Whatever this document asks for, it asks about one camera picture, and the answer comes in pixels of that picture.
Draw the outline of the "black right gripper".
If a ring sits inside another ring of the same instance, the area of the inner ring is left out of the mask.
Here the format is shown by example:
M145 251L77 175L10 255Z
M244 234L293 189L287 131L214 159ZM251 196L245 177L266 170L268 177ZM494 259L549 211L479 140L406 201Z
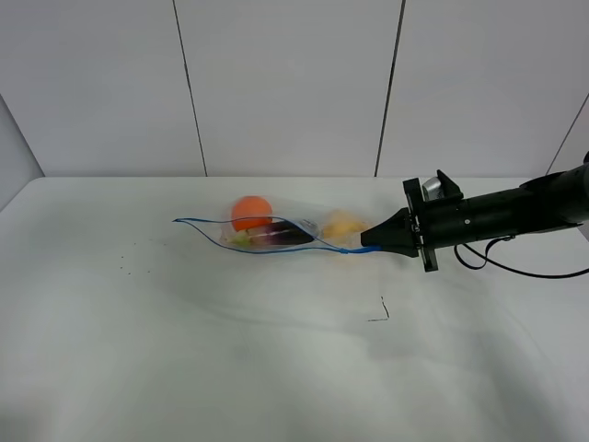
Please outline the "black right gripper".
M418 258L420 253L424 271L435 272L438 263L435 248L426 240L428 224L420 181L417 178L405 180L403 189L409 208L401 208L386 221L365 230L361 241L363 244L381 244L381 251L409 258Z

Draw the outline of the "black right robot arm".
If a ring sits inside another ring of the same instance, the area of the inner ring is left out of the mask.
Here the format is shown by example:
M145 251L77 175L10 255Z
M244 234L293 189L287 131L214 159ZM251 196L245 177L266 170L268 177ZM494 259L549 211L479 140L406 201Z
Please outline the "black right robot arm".
M518 236L579 227L588 219L588 165L529 180L517 188L467 198L441 170L426 182L406 180L407 206L360 236L371 251L422 258L438 268L436 251L489 247Z

